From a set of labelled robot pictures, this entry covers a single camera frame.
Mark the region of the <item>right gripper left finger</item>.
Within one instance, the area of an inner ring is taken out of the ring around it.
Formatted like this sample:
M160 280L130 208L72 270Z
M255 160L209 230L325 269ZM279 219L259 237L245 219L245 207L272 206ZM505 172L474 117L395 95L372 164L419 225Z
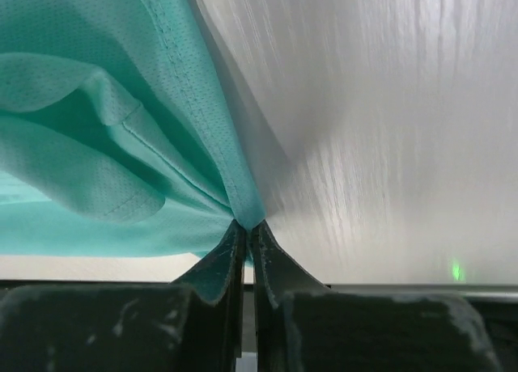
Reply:
M233 371L246 233L169 283L3 281L4 371Z

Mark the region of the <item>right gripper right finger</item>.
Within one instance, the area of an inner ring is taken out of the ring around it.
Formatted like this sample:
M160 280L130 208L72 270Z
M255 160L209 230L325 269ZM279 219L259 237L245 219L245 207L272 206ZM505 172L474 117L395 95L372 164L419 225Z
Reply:
M499 371L481 316L462 297L339 293L284 250L266 223L253 250L260 371Z

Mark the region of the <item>teal t shirt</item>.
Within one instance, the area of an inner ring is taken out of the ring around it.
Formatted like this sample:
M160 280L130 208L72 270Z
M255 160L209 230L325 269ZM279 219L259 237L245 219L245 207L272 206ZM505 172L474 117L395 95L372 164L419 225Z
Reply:
M202 255L265 210L188 0L1 0L1 252Z

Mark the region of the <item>aluminium front rail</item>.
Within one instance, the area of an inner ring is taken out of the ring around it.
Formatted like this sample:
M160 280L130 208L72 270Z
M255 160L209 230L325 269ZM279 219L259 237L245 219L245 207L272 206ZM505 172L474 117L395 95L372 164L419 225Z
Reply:
M455 284L342 284L329 285L331 290L361 294L455 294L467 298L517 299L516 285Z

